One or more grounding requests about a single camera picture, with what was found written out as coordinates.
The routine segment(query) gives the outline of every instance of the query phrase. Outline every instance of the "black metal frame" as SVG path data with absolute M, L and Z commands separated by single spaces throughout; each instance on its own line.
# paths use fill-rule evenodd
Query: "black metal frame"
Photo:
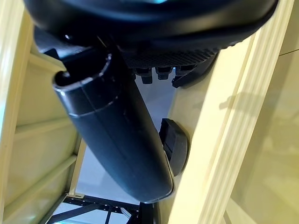
M 80 208 L 63 212 L 57 215 L 53 215 L 47 224 L 54 224 L 75 216 L 79 216 L 88 213 L 93 210 L 107 211 L 107 217 L 105 224 L 109 224 L 109 220 L 112 213 L 123 214 L 122 209 L 130 214 L 128 217 L 127 224 L 153 224 L 154 223 L 154 212 L 153 204 L 143 204 L 140 205 L 123 203 L 112 201 L 103 198 L 97 198 L 92 196 L 84 196 L 83 198 L 76 197 L 66 197 L 63 203 L 74 204 L 81 206 Z

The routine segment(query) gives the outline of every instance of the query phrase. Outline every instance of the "cream wooden beam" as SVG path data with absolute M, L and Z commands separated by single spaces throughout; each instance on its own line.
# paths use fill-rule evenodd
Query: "cream wooden beam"
M 64 67 L 60 67 L 60 66 L 56 65 L 55 63 L 52 63 L 51 61 L 47 61 L 44 58 L 38 57 L 34 54 L 30 54 L 29 62 L 31 64 L 34 64 L 38 67 L 41 67 L 43 69 L 46 69 L 46 70 L 49 70 L 52 72 L 58 72 L 58 71 L 65 70 Z
M 82 139 L 81 143 L 80 143 L 78 155 L 77 155 L 77 161 L 75 164 L 74 172 L 72 175 L 72 180 L 71 180 L 71 186 L 70 186 L 70 191 L 69 191 L 69 195 L 71 195 L 71 196 L 76 195 L 76 188 L 77 188 L 77 184 L 78 184 L 78 180 L 79 180 L 80 170 L 82 167 L 86 147 L 87 147 L 87 145 L 84 142 L 84 140 Z
M 159 204 L 163 223 L 219 224 L 259 116 L 292 11 L 281 0 L 255 35 L 220 52 L 210 75 L 179 89 L 170 112 L 192 136 L 176 195 Z
M 41 190 L 43 190 L 43 188 L 51 184 L 51 182 L 53 182 L 66 169 L 68 169 L 76 161 L 76 159 L 77 157 L 75 155 L 71 156 L 70 158 L 62 162 L 59 166 L 50 171 L 47 175 L 45 175 L 35 185 L 30 187 L 21 196 L 19 196 L 13 202 L 8 204 L 4 208 L 3 221 L 8 223 L 9 219 L 13 218 L 18 213 L 18 211 L 21 208 L 23 208 L 26 205 L 26 203 L 34 197 L 34 195 L 38 194 Z
M 32 44 L 21 0 L 0 1 L 0 223 L 2 223 L 14 130 Z
M 14 134 L 14 141 L 30 138 L 37 134 L 54 131 L 59 128 L 70 126 L 68 118 L 39 122 L 31 125 L 17 126 Z

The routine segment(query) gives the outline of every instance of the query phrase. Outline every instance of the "black foot pad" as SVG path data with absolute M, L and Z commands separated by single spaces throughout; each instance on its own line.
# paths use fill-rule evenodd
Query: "black foot pad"
M 189 141 L 185 132 L 170 119 L 162 119 L 159 132 L 174 176 L 179 175 L 187 162 Z

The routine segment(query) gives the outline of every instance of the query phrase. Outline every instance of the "black plastic tube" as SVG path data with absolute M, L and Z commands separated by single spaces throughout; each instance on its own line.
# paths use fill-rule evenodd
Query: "black plastic tube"
M 57 73 L 53 88 L 112 178 L 138 201 L 157 202 L 174 190 L 163 145 L 135 82 L 122 78 L 127 68 L 105 60 L 101 73 L 83 80 Z

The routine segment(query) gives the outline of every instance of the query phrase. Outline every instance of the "white floor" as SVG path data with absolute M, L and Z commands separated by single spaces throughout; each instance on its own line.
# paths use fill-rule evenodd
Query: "white floor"
M 174 74 L 172 73 L 168 80 L 158 80 L 157 75 L 154 73 L 153 84 L 151 85 L 143 85 L 141 78 L 136 78 L 136 83 L 140 93 L 142 94 L 157 130 L 160 129 L 162 118 L 168 117 L 168 111 L 175 93 L 175 88 L 171 85 L 173 77 Z M 105 172 L 104 168 L 88 148 L 86 149 L 79 176 L 77 193 L 126 203 L 139 204 L 138 201 L 126 194 L 109 176 L 109 174 Z M 74 208 L 76 208 L 74 205 L 62 204 L 57 209 L 56 213 L 72 210 Z M 106 212 L 94 211 L 92 213 L 74 217 L 64 223 L 98 224 L 103 223 L 105 219 Z M 114 214 L 109 224 L 125 224 L 127 221 L 128 220 L 125 216 Z

